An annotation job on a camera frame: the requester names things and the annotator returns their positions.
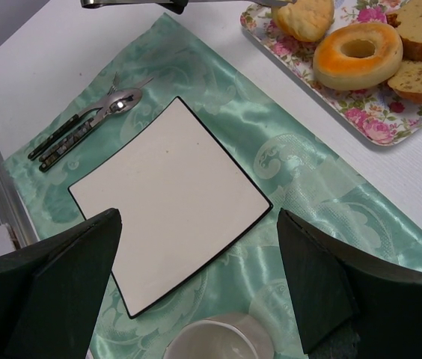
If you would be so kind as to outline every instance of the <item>table runner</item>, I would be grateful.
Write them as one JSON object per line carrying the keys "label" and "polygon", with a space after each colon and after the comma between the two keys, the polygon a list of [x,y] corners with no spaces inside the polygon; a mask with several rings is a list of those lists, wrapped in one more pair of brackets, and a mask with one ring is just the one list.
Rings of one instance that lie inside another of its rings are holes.
{"label": "table runner", "polygon": [[[131,112],[107,120],[48,173],[39,172],[37,163],[27,160],[28,152],[100,98],[116,71],[123,88],[154,76],[143,100]],[[229,251],[137,319],[126,315],[110,278],[91,341],[95,359],[161,358],[184,325],[230,311],[250,313],[264,325],[275,358],[304,358],[278,248],[281,207],[361,250],[422,271],[422,230],[168,15],[130,43],[49,127],[5,161],[40,239],[83,221],[68,187],[134,138],[175,96],[183,98],[275,207]],[[303,105],[315,103],[309,99]]]}

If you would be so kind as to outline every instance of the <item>square plate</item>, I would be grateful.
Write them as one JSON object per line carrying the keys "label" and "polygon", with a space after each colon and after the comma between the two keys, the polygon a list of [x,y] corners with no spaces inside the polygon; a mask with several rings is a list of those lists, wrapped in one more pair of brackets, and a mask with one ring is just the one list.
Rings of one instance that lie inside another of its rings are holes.
{"label": "square plate", "polygon": [[[386,22],[385,14],[398,9],[401,3],[404,1],[334,0],[334,24],[328,34],[352,23]],[[422,105],[401,99],[386,84],[357,91],[335,91],[322,86],[312,69],[318,43],[303,43],[284,35],[271,18],[270,9],[252,5],[241,15],[241,25],[368,140],[392,146],[422,127]]]}
{"label": "square plate", "polygon": [[113,275],[134,318],[251,229],[272,205],[176,98],[70,193],[86,218],[120,210]]}

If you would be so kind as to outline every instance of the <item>white mug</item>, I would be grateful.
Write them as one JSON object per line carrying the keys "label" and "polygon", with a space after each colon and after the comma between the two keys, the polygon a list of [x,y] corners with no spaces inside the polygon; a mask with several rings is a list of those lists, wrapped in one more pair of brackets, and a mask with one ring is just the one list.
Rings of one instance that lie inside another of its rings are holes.
{"label": "white mug", "polygon": [[228,313],[184,327],[163,359],[272,359],[271,338],[252,316]]}

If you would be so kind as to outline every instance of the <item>table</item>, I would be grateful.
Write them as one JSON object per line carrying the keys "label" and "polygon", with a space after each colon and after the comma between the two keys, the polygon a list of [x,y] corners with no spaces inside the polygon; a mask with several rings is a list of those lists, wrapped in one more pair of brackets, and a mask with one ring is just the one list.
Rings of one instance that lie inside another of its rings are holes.
{"label": "table", "polygon": [[[363,139],[317,105],[243,34],[245,2],[191,4],[174,15],[354,167],[422,228],[422,129],[391,148]],[[165,10],[153,4],[82,9],[51,0],[0,47],[0,150],[7,158],[46,127]]]}

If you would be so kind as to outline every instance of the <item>floral tray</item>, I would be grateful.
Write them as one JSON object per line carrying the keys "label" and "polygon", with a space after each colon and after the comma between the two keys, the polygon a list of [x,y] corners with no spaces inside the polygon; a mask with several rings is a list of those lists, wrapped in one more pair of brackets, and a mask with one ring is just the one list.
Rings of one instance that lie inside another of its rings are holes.
{"label": "floral tray", "polygon": [[[385,13],[401,0],[334,0],[334,24],[328,32],[356,22],[386,22]],[[271,10],[253,4],[241,15],[241,25],[298,78],[374,144],[398,144],[422,127],[422,105],[398,97],[387,85],[357,91],[335,91],[314,79],[312,58],[317,43],[302,43],[284,35]]]}

